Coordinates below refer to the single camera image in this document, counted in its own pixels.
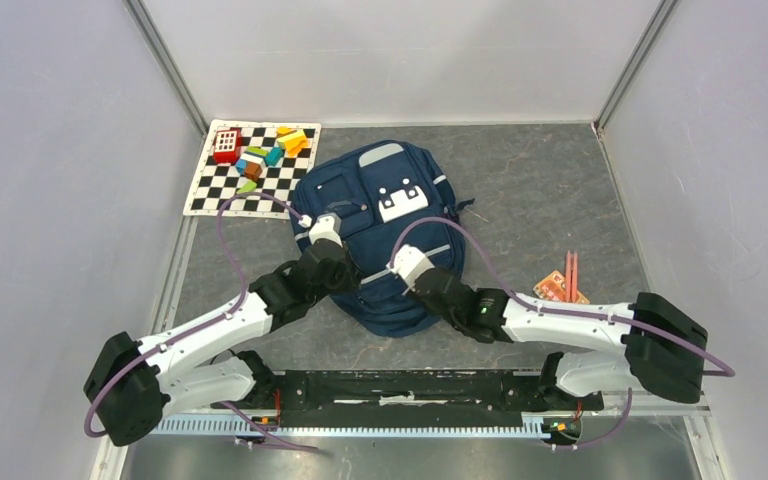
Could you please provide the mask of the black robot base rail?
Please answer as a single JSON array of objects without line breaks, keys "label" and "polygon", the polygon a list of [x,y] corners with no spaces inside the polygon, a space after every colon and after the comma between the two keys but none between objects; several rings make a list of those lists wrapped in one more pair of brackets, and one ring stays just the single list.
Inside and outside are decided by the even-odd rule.
[{"label": "black robot base rail", "polygon": [[521,416],[601,411],[601,394],[554,395],[523,370],[286,370],[235,402],[282,427],[515,427]]}]

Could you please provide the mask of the navy blue student backpack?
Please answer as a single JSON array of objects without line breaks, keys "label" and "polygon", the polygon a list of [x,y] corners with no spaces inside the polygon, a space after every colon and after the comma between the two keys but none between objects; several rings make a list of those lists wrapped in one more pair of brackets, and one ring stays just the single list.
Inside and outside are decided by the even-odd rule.
[{"label": "navy blue student backpack", "polygon": [[387,264],[398,237],[457,275],[465,239],[451,226],[468,201],[454,190],[432,154],[405,141],[383,140],[309,170],[290,197],[302,215],[335,214],[339,235],[360,272],[357,291],[335,295],[338,308],[371,333],[399,338],[431,327],[437,317],[407,295]]}]

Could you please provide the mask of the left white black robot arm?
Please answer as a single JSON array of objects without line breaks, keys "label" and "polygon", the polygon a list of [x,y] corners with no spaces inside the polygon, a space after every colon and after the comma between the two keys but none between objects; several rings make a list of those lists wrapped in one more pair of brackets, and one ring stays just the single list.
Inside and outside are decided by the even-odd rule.
[{"label": "left white black robot arm", "polygon": [[211,358],[304,318],[331,294],[358,287],[347,247],[320,239],[298,260],[184,325],[141,339],[126,332],[109,337],[83,387],[90,402],[86,435],[127,446],[182,411],[222,401],[266,405],[274,381],[255,359],[237,356],[213,364]]}]

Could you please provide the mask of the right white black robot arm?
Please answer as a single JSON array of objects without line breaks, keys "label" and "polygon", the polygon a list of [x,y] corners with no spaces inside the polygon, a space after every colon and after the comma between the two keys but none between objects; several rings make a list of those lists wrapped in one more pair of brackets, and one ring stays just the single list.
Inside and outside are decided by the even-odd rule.
[{"label": "right white black robot arm", "polygon": [[632,303],[563,304],[474,290],[441,267],[410,275],[408,285],[429,313],[478,342],[572,347],[549,355],[537,382],[540,400],[551,408],[627,389],[683,404],[701,397],[708,332],[658,294],[641,292]]}]

